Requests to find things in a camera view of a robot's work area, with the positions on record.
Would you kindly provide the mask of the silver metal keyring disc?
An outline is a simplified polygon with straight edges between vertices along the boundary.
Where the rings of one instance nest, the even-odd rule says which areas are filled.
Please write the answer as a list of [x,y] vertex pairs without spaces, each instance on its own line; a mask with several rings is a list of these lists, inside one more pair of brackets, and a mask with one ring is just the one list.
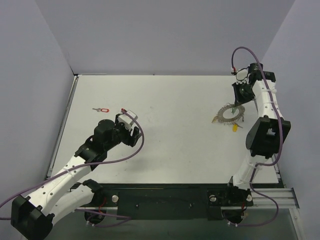
[[[235,114],[232,114],[232,108],[237,108]],[[245,107],[240,105],[235,107],[233,103],[227,103],[221,107],[212,119],[212,123],[220,123],[224,125],[234,125],[238,121],[244,121]]]

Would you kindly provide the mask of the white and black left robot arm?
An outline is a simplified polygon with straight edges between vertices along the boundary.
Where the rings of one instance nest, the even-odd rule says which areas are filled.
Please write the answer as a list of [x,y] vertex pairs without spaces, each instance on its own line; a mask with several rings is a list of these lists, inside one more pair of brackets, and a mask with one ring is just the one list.
[[144,133],[138,116],[122,109],[115,120],[103,119],[94,128],[70,160],[55,175],[27,190],[27,196],[18,193],[11,204],[10,224],[27,240],[45,239],[53,226],[78,207],[99,205],[103,200],[102,187],[86,180],[73,192],[67,192],[81,178],[98,165],[105,164],[108,152],[119,144],[134,147]]

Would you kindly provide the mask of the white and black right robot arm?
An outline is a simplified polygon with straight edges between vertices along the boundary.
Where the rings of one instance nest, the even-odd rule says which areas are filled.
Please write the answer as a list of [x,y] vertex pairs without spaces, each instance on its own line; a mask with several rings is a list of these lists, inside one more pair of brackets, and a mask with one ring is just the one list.
[[274,165],[271,159],[280,155],[291,129],[290,121],[284,119],[279,109],[275,74],[264,71],[262,64],[251,63],[245,78],[237,80],[232,87],[234,105],[241,107],[253,101],[258,117],[245,139],[247,155],[223,192],[224,201],[230,205],[247,199],[257,173]]

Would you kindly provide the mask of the key with yellow tag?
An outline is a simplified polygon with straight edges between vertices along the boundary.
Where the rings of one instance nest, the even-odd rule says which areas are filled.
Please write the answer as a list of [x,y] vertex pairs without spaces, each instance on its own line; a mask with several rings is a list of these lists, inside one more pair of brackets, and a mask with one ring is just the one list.
[[239,124],[235,123],[233,126],[232,126],[232,131],[233,132],[237,132],[238,129],[242,129],[243,127],[240,126]]

